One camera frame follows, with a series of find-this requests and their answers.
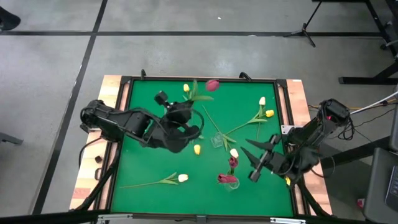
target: pink tulip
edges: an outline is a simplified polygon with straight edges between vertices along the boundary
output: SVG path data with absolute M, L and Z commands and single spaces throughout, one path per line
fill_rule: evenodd
M 206 90 L 207 91 L 216 91 L 220 87 L 220 83 L 218 80 L 208 80 L 206 82 Z
M 228 162 L 229 162 L 229 166 L 231 167 L 231 169 L 235 169 L 238 166 L 238 159 L 233 156 L 231 156 L 231 158 L 229 158 Z
M 217 180 L 220 184 L 236 183 L 238 179 L 232 175 L 218 174 Z

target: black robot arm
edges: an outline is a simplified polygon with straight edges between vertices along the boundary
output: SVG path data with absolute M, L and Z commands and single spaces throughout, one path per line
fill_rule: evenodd
M 101 100 L 93 100 L 81 111 L 80 127 L 87 133 L 92 128 L 100 128 L 101 137 L 107 141 L 119 142 L 127 135 L 143 147 L 162 147 L 175 153 L 199 137 L 204 125 L 203 116 L 192 109 L 193 101 L 169 103 L 162 91 L 155 96 L 155 101 L 167 110 L 162 118 L 143 108 L 119 111 L 106 106 Z M 192 111 L 202 120 L 200 128 L 187 125 Z

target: concrete floor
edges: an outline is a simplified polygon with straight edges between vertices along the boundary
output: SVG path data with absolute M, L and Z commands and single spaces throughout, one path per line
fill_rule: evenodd
M 384 1 L 373 3 L 381 20 L 387 21 L 391 15 Z M 100 5 L 101 0 L 0 0 L 0 6 L 21 17 L 16 30 L 32 31 L 91 31 Z M 308 0 L 109 0 L 99 29 L 289 32 L 300 28 L 315 6 Z M 308 30 L 377 32 L 377 27 L 363 3 L 324 3 Z M 0 35 L 0 131 L 25 140 L 21 146 L 0 144 L 0 216 L 29 212 L 88 39 Z M 302 79 L 311 105 L 335 98 L 348 106 L 366 106 L 392 93 L 393 86 L 337 82 L 344 75 L 371 77 L 392 63 L 391 53 L 379 49 L 380 38 L 313 40 L 316 48 L 300 37 L 97 37 L 43 212 L 68 209 L 78 151 L 86 141 L 78 114 L 98 97 L 103 75 L 138 75 L 144 68 L 148 75 L 236 77 L 244 71 L 253 78 Z M 353 121 L 359 124 L 386 110 L 361 113 Z M 392 113 L 358 129 L 379 139 L 389 134 L 391 117 Z M 327 143 L 345 151 L 367 140 L 356 135 L 349 142 Z M 364 162 L 361 165 L 369 167 L 371 160 Z M 327 181 L 333 212 L 363 219 L 355 207 L 356 197 L 338 193 L 336 183 L 347 179 Z M 345 189 L 346 195 L 359 191 L 354 184 Z

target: wooden frame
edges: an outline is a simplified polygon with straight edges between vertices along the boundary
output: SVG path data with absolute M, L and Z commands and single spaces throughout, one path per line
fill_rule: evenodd
M 121 86 L 121 80 L 122 76 L 120 75 L 105 75 L 101 89 L 99 91 L 98 99 L 103 100 L 104 103 L 108 106 L 115 107 L 116 99 L 119 94 L 119 88 Z M 284 93 L 286 93 L 286 91 L 284 92 L 284 89 L 281 86 L 278 87 L 280 105 L 282 109 L 284 123 L 285 124 L 289 123 L 288 106 L 285 104 L 285 99 L 286 97 L 288 97 L 290 101 L 290 109 L 292 111 L 294 125 L 304 125 L 310 121 L 310 115 L 307 108 L 307 101 L 305 99 L 305 93 L 302 81 L 286 80 L 286 84 L 287 84 L 287 93 L 289 94 L 288 96 L 285 96 Z M 125 110 L 127 92 L 128 92 L 128 85 L 124 85 L 123 92 L 121 93 L 121 103 L 118 108 L 120 110 Z M 88 135 L 87 142 L 90 142 L 93 139 L 98 138 L 99 135 L 100 131 L 94 131 L 90 133 Z M 111 153 L 109 161 L 113 160 L 116 148 L 117 144 L 111 145 Z M 94 158 L 96 156 L 101 156 L 103 158 L 105 155 L 105 149 L 106 149 L 106 141 L 104 140 L 99 140 L 85 149 L 83 153 L 81 167 L 76 180 L 75 189 L 73 191 L 72 201 L 70 204 L 71 209 L 79 206 L 98 183 L 98 181 L 95 179 L 95 172 L 97 169 L 100 169 L 102 167 L 102 164 L 97 164 Z M 320 164 L 314 167 L 314 170 L 319 174 L 323 173 Z M 326 191 L 325 181 L 321 177 L 318 177 L 311 172 L 306 173 L 304 175 L 304 179 L 305 179 L 305 185 L 312 193 L 315 200 L 322 206 L 322 209 L 331 214 L 331 207 L 329 203 L 328 194 Z M 106 199 L 108 197 L 108 191 L 109 191 L 109 181 L 106 183 L 106 185 L 103 188 L 101 201 L 99 202 L 98 205 L 99 209 L 106 208 Z M 304 206 L 302 203 L 301 193 L 298 187 L 295 188 L 295 194 L 297 199 L 298 213 L 304 214 Z

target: green mat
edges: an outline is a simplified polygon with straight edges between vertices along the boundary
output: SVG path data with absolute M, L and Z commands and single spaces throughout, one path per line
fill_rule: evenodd
M 181 81 L 134 81 L 130 108 L 143 107 L 157 116 L 164 114 L 164 107 L 154 101 L 154 96 L 163 90 L 169 101 L 183 101 Z M 266 110 L 274 110 L 275 116 L 260 126 L 259 140 L 268 141 L 272 134 L 280 134 L 274 87 L 268 83 L 221 83 L 220 89 L 209 93 L 205 82 L 198 82 L 199 93 L 210 95 L 214 101 L 199 101 L 194 104 L 205 118 L 202 135 L 194 144 L 201 145 L 201 154 L 193 152 L 189 144 L 181 153 L 174 154 L 167 149 L 143 148 L 137 141 L 124 139 L 116 185 L 114 188 L 112 212 L 168 213 L 203 215 L 247 215 L 283 216 L 293 215 L 289 189 L 284 180 L 262 171 L 257 183 L 248 179 L 252 167 L 240 149 L 241 146 L 260 156 L 263 152 L 250 145 L 245 139 L 256 139 L 257 124 L 249 124 L 229 137 L 237 140 L 232 147 L 239 152 L 239 165 L 235 175 L 240 181 L 238 189 L 228 191 L 224 185 L 216 184 L 218 174 L 229 169 L 229 152 L 224 147 L 213 148 L 210 139 L 217 130 L 208 119 L 202 105 L 221 129 L 226 133 L 250 120 L 259 109 L 259 99 L 266 97 Z M 190 124 L 200 125 L 198 116 Z M 282 152 L 282 145 L 275 147 Z M 179 185 L 155 184 L 137 188 L 122 189 L 127 185 L 144 184 L 163 179 L 170 174 L 188 174 L 189 179 Z

